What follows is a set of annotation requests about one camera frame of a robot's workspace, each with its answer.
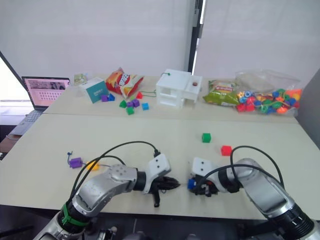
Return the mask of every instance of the plastic bag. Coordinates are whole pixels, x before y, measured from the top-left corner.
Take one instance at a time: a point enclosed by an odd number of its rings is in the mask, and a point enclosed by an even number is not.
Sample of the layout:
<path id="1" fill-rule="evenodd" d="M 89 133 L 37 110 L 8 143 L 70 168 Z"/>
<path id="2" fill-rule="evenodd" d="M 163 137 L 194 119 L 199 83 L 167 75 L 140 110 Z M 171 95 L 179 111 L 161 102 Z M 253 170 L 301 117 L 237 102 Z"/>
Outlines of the plastic bag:
<path id="1" fill-rule="evenodd" d="M 136 91 L 143 79 L 144 76 L 127 74 L 119 67 L 105 80 L 105 84 L 108 90 L 120 94 L 126 99 Z"/>
<path id="2" fill-rule="evenodd" d="M 203 99 L 209 104 L 236 106 L 239 104 L 236 87 L 228 80 L 209 80 L 209 93 Z"/>
<path id="3" fill-rule="evenodd" d="M 272 70 L 237 72 L 238 112 L 296 116 L 300 107 L 300 81 Z"/>

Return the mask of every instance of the white wall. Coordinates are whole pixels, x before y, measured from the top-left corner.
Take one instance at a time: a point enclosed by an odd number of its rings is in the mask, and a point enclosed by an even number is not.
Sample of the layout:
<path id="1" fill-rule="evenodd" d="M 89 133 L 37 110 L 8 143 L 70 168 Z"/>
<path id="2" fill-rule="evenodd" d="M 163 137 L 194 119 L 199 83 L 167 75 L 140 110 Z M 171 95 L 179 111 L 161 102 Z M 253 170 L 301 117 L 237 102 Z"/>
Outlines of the white wall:
<path id="1" fill-rule="evenodd" d="M 208 0 L 195 75 L 272 69 L 306 84 L 320 67 L 319 0 Z"/>
<path id="2" fill-rule="evenodd" d="M 188 68 L 194 0 L 1 0 L 0 50 L 20 76 Z"/>

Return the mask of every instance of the black cable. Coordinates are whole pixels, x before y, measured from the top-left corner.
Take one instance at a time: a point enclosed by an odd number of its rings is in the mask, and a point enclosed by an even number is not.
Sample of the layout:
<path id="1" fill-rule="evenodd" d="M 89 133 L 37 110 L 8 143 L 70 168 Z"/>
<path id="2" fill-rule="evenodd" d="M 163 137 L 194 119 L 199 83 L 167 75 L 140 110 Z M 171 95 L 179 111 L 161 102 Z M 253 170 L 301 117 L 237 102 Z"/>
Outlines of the black cable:
<path id="1" fill-rule="evenodd" d="M 281 171 L 280 171 L 277 163 L 275 162 L 275 160 L 273 160 L 273 158 L 272 158 L 271 156 L 269 156 L 267 153 L 265 153 L 265 152 L 262 151 L 261 149 L 256 148 L 256 147 L 254 147 L 254 146 L 247 146 L 247 145 L 242 145 L 242 146 L 237 146 L 237 147 L 235 147 L 235 148 L 231 151 L 231 154 L 230 154 L 230 165 L 231 165 L 232 173 L 233 173 L 233 175 L 234 175 L 234 180 L 235 180 L 236 182 L 239 182 L 239 180 L 238 180 L 238 176 L 237 176 L 237 174 L 236 174 L 235 168 L 234 168 L 235 165 L 234 165 L 233 156 L 234 156 L 235 150 L 241 149 L 241 148 L 254 149 L 254 150 L 262 153 L 263 155 L 265 155 L 265 156 L 273 163 L 273 165 L 275 166 L 275 169 L 276 169 L 276 171 L 277 171 L 277 173 L 278 173 L 278 175 L 279 175 L 280 184 L 281 184 L 281 186 L 283 187 L 283 189 L 285 188 L 284 179 L 283 179 L 283 177 L 282 177 Z"/>
<path id="2" fill-rule="evenodd" d="M 225 169 L 232 168 L 232 167 L 236 167 L 236 168 L 237 168 L 237 167 L 247 167 L 247 168 L 256 169 L 256 170 L 262 172 L 263 174 L 267 175 L 268 177 L 274 179 L 274 180 L 277 181 L 279 184 L 281 184 L 274 176 L 272 176 L 270 173 L 268 173 L 267 171 L 263 170 L 263 169 L 260 168 L 260 167 L 252 166 L 252 165 L 248 165 L 248 164 L 234 164 L 233 166 L 232 166 L 232 165 L 226 165 L 226 166 L 218 167 L 218 168 L 216 168 L 216 169 L 208 172 L 208 173 L 207 173 L 204 177 L 202 177 L 202 178 L 200 179 L 200 181 L 196 184 L 196 186 L 195 186 L 195 192 L 197 192 L 197 191 L 199 190 L 199 188 L 201 187 L 201 185 L 205 183 L 205 181 L 207 180 L 207 178 L 208 178 L 210 175 L 212 175 L 212 174 L 214 174 L 214 173 L 216 173 L 216 172 L 218 172 L 218 171 L 220 171 L 220 170 L 225 170 Z"/>
<path id="3" fill-rule="evenodd" d="M 73 198 L 73 196 L 74 196 L 74 195 L 76 194 L 76 192 L 79 190 L 80 186 L 81 186 L 82 183 L 85 181 L 85 179 L 87 178 L 87 176 L 89 175 L 89 173 L 91 172 L 91 170 L 95 167 L 95 165 L 100 161 L 101 158 L 105 157 L 106 154 L 108 154 L 108 153 L 111 152 L 112 150 L 117 149 L 117 148 L 119 148 L 119 147 L 121 147 L 121 146 L 124 146 L 124 145 L 128 145 L 128 144 L 147 144 L 147 145 L 151 146 L 151 147 L 154 149 L 154 153 L 155 153 L 155 154 L 157 154 L 157 153 L 159 152 L 158 149 L 156 149 L 156 147 L 155 147 L 153 144 L 151 144 L 151 143 L 149 143 L 149 142 L 147 142 L 147 141 L 127 141 L 127 142 L 121 143 L 121 144 L 119 144 L 119 145 L 117 145 L 117 146 L 114 146 L 114 147 L 110 148 L 109 150 L 107 150 L 106 152 L 104 152 L 100 157 L 97 157 L 97 158 L 95 158 L 95 159 L 93 159 L 93 160 L 91 160 L 91 161 L 89 162 L 89 163 L 92 163 L 92 162 L 94 162 L 94 163 L 93 163 L 92 166 L 89 168 L 89 170 L 85 173 L 85 175 L 82 177 L 81 181 L 80 181 L 79 184 L 75 187 L 75 189 L 72 188 L 72 192 L 71 192 L 71 195 L 70 195 L 69 200 L 71 200 L 71 199 Z M 82 172 L 84 171 L 84 169 L 85 169 L 88 165 L 89 165 L 89 164 L 86 164 L 86 165 L 82 168 L 82 170 L 80 171 L 80 173 L 82 173 Z M 77 176 L 76 181 L 74 182 L 74 185 L 73 185 L 73 186 L 75 186 L 75 185 L 77 184 L 77 181 L 79 180 L 79 177 L 80 177 L 80 175 Z"/>
<path id="4" fill-rule="evenodd" d="M 73 195 L 73 193 L 74 193 L 74 191 L 75 191 L 75 189 L 76 189 L 76 185 L 77 185 L 77 183 L 78 183 L 78 180 L 79 180 L 81 174 L 84 172 L 84 170 L 86 169 L 86 167 L 89 166 L 89 165 L 90 165 L 93 161 L 95 161 L 97 158 L 95 158 L 95 159 L 87 162 L 87 163 L 83 166 L 83 168 L 81 169 L 81 171 L 78 173 L 78 175 L 76 176 L 76 179 L 75 179 L 75 181 L 74 181 L 74 183 L 73 183 L 73 187 L 72 187 L 72 190 L 71 190 L 70 197 Z M 124 161 L 122 161 L 121 158 L 119 158 L 119 157 L 117 157 L 117 156 L 106 155 L 106 156 L 103 156 L 103 157 L 101 157 L 101 158 L 102 158 L 102 159 L 103 159 L 103 158 L 113 158 L 113 159 L 117 159 L 122 165 L 126 165 L 126 164 L 124 163 Z"/>

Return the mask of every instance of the chip bag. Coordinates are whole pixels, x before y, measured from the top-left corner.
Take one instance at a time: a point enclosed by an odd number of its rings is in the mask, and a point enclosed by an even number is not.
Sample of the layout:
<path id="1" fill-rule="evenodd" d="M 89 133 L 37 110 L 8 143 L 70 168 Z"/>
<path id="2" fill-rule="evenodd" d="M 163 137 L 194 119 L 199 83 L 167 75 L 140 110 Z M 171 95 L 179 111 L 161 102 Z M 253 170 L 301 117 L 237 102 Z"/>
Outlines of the chip bag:
<path id="1" fill-rule="evenodd" d="M 126 99 L 136 91 L 143 79 L 144 76 L 127 74 L 119 67 L 105 80 L 105 84 L 108 90 L 121 94 Z"/>
<path id="2" fill-rule="evenodd" d="M 236 106 L 239 104 L 236 86 L 228 80 L 209 80 L 209 93 L 203 99 L 209 104 Z"/>

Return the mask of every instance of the purple cube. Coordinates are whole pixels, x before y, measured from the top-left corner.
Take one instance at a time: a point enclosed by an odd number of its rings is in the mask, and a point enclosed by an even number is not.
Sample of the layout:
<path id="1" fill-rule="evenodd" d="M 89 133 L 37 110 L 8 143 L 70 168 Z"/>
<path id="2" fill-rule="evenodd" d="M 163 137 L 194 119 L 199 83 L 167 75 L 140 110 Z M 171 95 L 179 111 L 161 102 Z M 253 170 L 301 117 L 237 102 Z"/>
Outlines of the purple cube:
<path id="1" fill-rule="evenodd" d="M 70 161 L 69 161 L 69 165 L 70 165 L 70 168 L 73 168 L 73 169 L 76 169 L 76 168 L 81 168 L 82 167 L 82 160 L 81 160 L 81 157 L 77 157 L 77 158 L 72 158 Z"/>
<path id="2" fill-rule="evenodd" d="M 127 108 L 133 107 L 133 106 L 134 106 L 134 103 L 133 103 L 132 101 L 128 101 L 128 102 L 126 103 L 126 106 L 127 106 Z"/>
<path id="3" fill-rule="evenodd" d="M 140 106 L 140 102 L 139 102 L 139 100 L 136 99 L 136 98 L 132 100 L 132 103 L 133 103 L 133 106 L 134 106 L 135 108 Z"/>
<path id="4" fill-rule="evenodd" d="M 108 102 L 108 96 L 107 95 L 101 95 L 101 101 L 102 102 Z"/>

